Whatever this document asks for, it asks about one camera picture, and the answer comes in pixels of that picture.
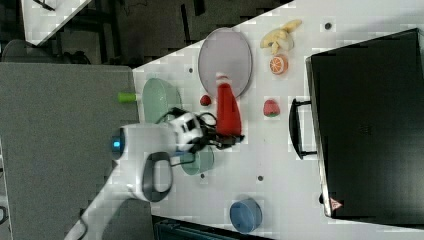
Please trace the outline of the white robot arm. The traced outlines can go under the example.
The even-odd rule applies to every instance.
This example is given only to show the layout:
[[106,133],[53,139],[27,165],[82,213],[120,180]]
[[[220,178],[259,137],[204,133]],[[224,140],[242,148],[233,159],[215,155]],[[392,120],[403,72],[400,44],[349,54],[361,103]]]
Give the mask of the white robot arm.
[[115,212],[128,199],[159,202],[170,192],[170,160],[207,145],[230,148],[242,135],[218,134],[212,127],[189,124],[140,123],[121,128],[123,149],[105,185],[92,200],[64,240],[101,240]]

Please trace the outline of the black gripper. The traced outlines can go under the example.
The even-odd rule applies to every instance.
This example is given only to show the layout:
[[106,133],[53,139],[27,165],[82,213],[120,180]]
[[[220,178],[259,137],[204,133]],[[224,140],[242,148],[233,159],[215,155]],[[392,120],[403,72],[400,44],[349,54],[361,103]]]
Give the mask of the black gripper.
[[244,135],[220,136],[215,132],[206,132],[201,137],[196,137],[192,140],[191,152],[196,153],[204,149],[207,145],[218,146],[219,149],[230,148],[244,140]]

